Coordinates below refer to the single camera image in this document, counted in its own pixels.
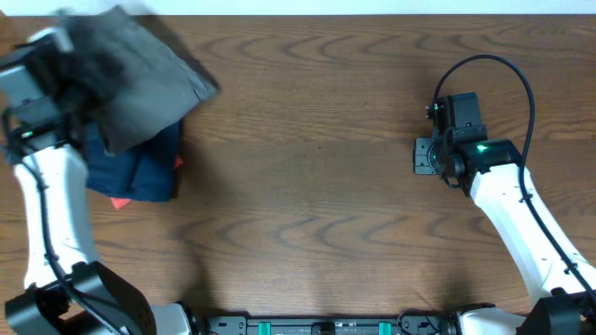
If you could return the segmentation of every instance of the green connector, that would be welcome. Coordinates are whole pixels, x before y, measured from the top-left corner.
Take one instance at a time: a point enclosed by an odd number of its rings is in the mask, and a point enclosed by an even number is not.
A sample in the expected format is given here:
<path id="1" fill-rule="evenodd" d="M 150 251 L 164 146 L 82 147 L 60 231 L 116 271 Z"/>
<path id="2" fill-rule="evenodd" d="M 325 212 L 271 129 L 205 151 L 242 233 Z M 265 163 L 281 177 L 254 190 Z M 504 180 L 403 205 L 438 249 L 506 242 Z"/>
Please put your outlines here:
<path id="1" fill-rule="evenodd" d="M 388 322 L 380 322 L 379 335 L 391 335 L 391 324 Z"/>
<path id="2" fill-rule="evenodd" d="M 271 335 L 271 324 L 268 322 L 259 323 L 259 335 Z"/>

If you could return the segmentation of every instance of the table surface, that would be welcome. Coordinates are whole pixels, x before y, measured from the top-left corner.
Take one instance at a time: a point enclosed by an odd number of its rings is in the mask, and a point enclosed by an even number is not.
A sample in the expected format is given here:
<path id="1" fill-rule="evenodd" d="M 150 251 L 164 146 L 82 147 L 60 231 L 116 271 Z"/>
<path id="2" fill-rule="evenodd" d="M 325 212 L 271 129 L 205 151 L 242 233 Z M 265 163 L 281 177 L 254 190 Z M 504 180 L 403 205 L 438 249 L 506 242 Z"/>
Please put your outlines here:
<path id="1" fill-rule="evenodd" d="M 49 20 L 11 23 L 25 34 Z M 449 67 L 477 53 L 527 75 L 536 101 L 528 167 L 563 230 L 596 261 L 596 17 L 139 20 L 222 87 L 184 119 L 177 199 L 115 210 L 88 192 L 103 262 L 150 303 L 395 315 L 488 301 L 527 313 L 522 277 L 490 221 L 437 177 L 413 174 L 414 140 L 432 127 L 424 106 Z M 517 77 L 482 60 L 442 92 L 472 90 L 489 136 L 521 148 L 528 106 Z M 27 234 L 7 164 L 0 182 L 6 301 L 22 293 Z"/>

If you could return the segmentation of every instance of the folded clothing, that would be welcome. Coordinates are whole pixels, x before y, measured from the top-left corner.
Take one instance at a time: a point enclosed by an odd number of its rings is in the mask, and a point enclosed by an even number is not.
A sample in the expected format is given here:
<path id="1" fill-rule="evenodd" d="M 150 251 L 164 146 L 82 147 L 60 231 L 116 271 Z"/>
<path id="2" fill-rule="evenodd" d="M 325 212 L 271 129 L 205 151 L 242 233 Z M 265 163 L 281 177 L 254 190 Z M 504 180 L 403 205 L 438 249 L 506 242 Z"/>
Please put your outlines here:
<path id="1" fill-rule="evenodd" d="M 120 7 L 98 16 L 62 17 L 61 27 L 73 41 L 74 54 L 87 60 L 84 66 L 110 74 L 107 79 L 81 79 L 90 88 L 100 88 L 96 91 L 109 88 L 115 95 L 104 108 L 89 115 L 97 120 L 109 153 L 149 141 L 217 92 L 212 82 Z"/>
<path id="2" fill-rule="evenodd" d="M 174 184 L 182 122 L 120 154 L 107 154 L 98 125 L 86 127 L 87 187 L 116 198 L 167 202 Z"/>
<path id="3" fill-rule="evenodd" d="M 176 162 L 174 163 L 174 169 L 178 168 L 183 163 L 184 163 L 183 159 L 179 155 L 177 155 Z M 116 209 L 121 209 L 122 207 L 126 206 L 130 201 L 132 201 L 132 199 L 114 198 L 114 197 L 111 197 L 110 200 L 112 200 L 112 205 Z"/>

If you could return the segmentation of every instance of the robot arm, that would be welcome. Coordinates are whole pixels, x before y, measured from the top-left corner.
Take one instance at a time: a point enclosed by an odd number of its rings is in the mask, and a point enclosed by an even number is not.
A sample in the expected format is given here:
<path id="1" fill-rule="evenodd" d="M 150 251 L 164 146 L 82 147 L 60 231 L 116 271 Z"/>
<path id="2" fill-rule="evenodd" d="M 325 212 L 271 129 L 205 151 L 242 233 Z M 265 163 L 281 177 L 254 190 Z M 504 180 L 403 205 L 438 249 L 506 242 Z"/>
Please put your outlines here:
<path id="1" fill-rule="evenodd" d="M 470 191 L 472 200 L 488 216 L 505 242 L 520 270 L 533 306 L 540 298 L 550 297 L 555 288 L 562 288 L 567 293 L 584 291 L 566 271 L 567 266 L 535 223 L 528 207 L 520 202 L 522 193 L 518 171 L 517 165 L 507 164 L 491 167 L 489 173 L 478 172 Z M 577 270 L 591 286 L 596 286 L 596 269 L 581 256 L 552 217 L 535 190 L 530 172 L 526 169 L 524 173 L 526 187 L 533 195 L 530 201 L 540 217 L 567 256 L 577 264 Z"/>
<path id="2" fill-rule="evenodd" d="M 102 103 L 72 77 L 67 34 L 49 29 L 0 61 L 7 160 L 25 198 L 29 266 L 25 292 L 6 302 L 8 324 L 18 334 L 196 333 L 180 304 L 150 306 L 131 284 L 100 263 L 86 204 L 83 156 L 85 112 Z M 102 74 L 93 74 L 101 78 Z M 10 128 L 10 117 L 20 125 Z M 70 300 L 85 312 L 61 319 Z"/>

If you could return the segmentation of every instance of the black cable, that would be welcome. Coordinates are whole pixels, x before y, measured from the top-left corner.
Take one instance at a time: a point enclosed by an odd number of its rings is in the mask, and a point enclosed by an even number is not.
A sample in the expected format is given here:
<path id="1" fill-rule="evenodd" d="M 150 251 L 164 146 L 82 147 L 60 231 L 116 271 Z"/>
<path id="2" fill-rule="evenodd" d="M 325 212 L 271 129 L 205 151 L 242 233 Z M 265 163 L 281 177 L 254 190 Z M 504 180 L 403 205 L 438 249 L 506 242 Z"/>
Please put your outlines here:
<path id="1" fill-rule="evenodd" d="M 454 131 L 454 129 L 455 129 L 455 127 L 453 127 L 453 126 L 450 126 L 450 127 L 447 127 L 447 128 L 445 129 L 445 131 L 443 131 L 443 152 L 444 152 L 444 153 L 446 153 L 446 154 L 448 154 L 448 153 L 449 153 L 449 152 L 450 152 L 450 151 L 453 149 L 453 143 L 452 143 L 452 145 L 451 145 L 451 146 L 447 145 L 447 144 L 449 144 L 449 142 L 448 142 L 448 140 L 449 140 L 449 137 L 447 136 L 447 134 L 448 134 L 450 131 L 451 131 L 451 132 L 453 132 L 453 131 Z M 454 189 L 458 189 L 458 188 L 461 188 L 461 187 L 462 187 L 462 185 L 461 185 L 461 184 L 459 184 L 459 183 L 458 183 L 458 184 L 452 184 L 452 183 L 450 183 L 450 182 L 449 182 L 449 178 L 447 177 L 447 173 L 445 173 L 445 172 L 443 172 L 443 173 L 442 173 L 441 177 L 442 177 L 443 181 L 445 181 L 445 183 L 447 184 L 447 186 L 448 186 L 450 189 L 452 189 L 452 190 L 454 190 Z"/>
<path id="2" fill-rule="evenodd" d="M 87 313 L 89 313 L 96 320 L 98 320 L 100 323 L 102 323 L 102 325 L 104 327 L 106 327 L 109 331 L 111 331 L 115 334 L 125 335 L 123 332 L 118 330 L 118 328 L 115 324 L 113 324 L 104 315 L 102 315 L 93 306 L 91 306 L 85 299 L 83 299 L 83 297 L 81 296 L 79 291 L 77 291 L 75 288 L 73 288 L 73 286 L 70 283 L 68 283 L 66 281 L 66 278 L 64 278 L 64 276 L 61 274 L 61 269 L 58 265 L 58 257 L 56 257 L 56 255 L 54 254 L 54 250 L 51 245 L 51 238 L 49 236 L 49 223 L 47 221 L 47 203 L 46 203 L 46 188 L 47 188 L 47 186 L 45 185 L 45 183 L 44 183 L 42 177 L 39 175 L 39 173 L 35 172 L 31 167 L 29 167 L 24 162 L 21 162 L 21 163 L 29 171 L 29 173 L 31 173 L 31 175 L 35 179 L 37 192 L 39 193 L 42 237 L 44 240 L 44 248 L 46 249 L 46 254 L 44 255 L 44 257 L 46 258 L 47 263 L 49 264 L 49 267 L 51 268 L 52 272 L 56 276 L 56 279 L 58 279 L 60 286 L 62 288 L 64 288 L 64 290 L 66 291 L 66 293 L 72 300 L 74 300 L 76 303 L 81 305 L 81 307 L 83 307 L 83 309 L 85 309 L 85 311 Z"/>
<path id="3" fill-rule="evenodd" d="M 437 85 L 437 88 L 435 89 L 435 94 L 432 97 L 432 104 L 430 105 L 430 108 L 433 108 L 433 109 L 435 108 L 435 104 L 437 103 L 437 98 L 439 97 L 440 88 L 443 85 L 443 83 L 445 82 L 445 79 L 447 79 L 447 77 L 449 76 L 449 74 L 451 74 L 453 71 L 455 71 L 455 69 L 457 69 L 458 67 L 466 64 L 467 62 L 473 61 L 473 60 L 496 60 L 498 62 L 501 62 L 501 63 L 507 65 L 507 67 L 509 69 L 513 70 L 513 72 L 520 78 L 521 82 L 523 83 L 523 86 L 525 87 L 525 91 L 528 95 L 528 102 L 530 104 L 530 119 L 528 121 L 528 131 L 525 135 L 525 144 L 523 145 L 523 152 L 521 153 L 520 170 L 519 170 L 519 174 L 518 174 L 518 181 L 520 183 L 520 190 L 521 190 L 520 202 L 525 201 L 525 204 L 528 206 L 528 209 L 530 209 L 530 212 L 532 213 L 532 216 L 534 216 L 534 219 L 536 220 L 536 223 L 542 230 L 542 233 L 544 233 L 544 235 L 547 237 L 547 240 L 550 242 L 552 247 L 557 251 L 559 256 L 561 256 L 561 260 L 565 263 L 565 266 L 567 266 L 567 270 L 565 270 L 565 271 L 571 272 L 574 275 L 574 277 L 577 279 L 579 284 L 586 290 L 586 293 L 588 294 L 588 296 L 592 302 L 592 309 L 593 309 L 593 311 L 596 311 L 596 294 L 594 294 L 594 290 L 590 287 L 590 285 L 586 281 L 586 279 L 577 270 L 577 264 L 573 263 L 569 259 L 569 256 L 567 256 L 567 254 L 563 251 L 563 249 L 561 248 L 561 246 L 559 245 L 557 240 L 550 233 L 549 228 L 542 221 L 542 219 L 540 218 L 540 215 L 538 215 L 538 212 L 536 211 L 536 208 L 534 207 L 534 204 L 532 204 L 532 200 L 531 200 L 532 195 L 528 194 L 528 191 L 525 188 L 525 182 L 524 182 L 525 161 L 526 161 L 526 158 L 528 157 L 528 151 L 530 150 L 530 140 L 532 139 L 532 130 L 534 129 L 535 105 L 534 105 L 534 94 L 532 93 L 532 89 L 530 88 L 530 83 L 528 83 L 528 80 L 525 78 L 522 71 L 520 71 L 520 69 L 518 69 L 517 66 L 513 65 L 508 60 L 498 57 L 498 56 L 495 56 L 495 55 L 476 55 L 476 56 L 466 58 L 465 60 L 461 60 L 456 65 L 454 65 L 451 69 L 449 69 L 449 71 L 447 71 L 447 73 L 445 73 L 443 75 L 443 77 L 440 79 L 439 84 Z"/>
<path id="4" fill-rule="evenodd" d="M 428 324 L 430 325 L 431 328 L 433 328 L 433 330 L 435 330 L 436 333 L 440 333 L 440 330 L 438 327 L 436 327 L 435 325 L 432 324 L 432 322 L 430 321 L 430 318 L 428 317 L 428 315 L 426 313 L 424 313 L 423 311 L 417 309 L 417 308 L 408 308 L 407 310 L 401 312 L 400 316 L 398 316 L 398 320 L 397 320 L 397 324 L 398 327 L 401 328 L 401 331 L 404 332 L 406 335 L 412 335 L 411 332 L 409 332 L 408 330 L 403 328 L 403 325 L 400 324 L 401 318 L 404 317 L 406 314 L 410 313 L 410 312 L 417 312 L 418 314 L 422 315 L 423 317 L 425 317 L 428 321 Z"/>

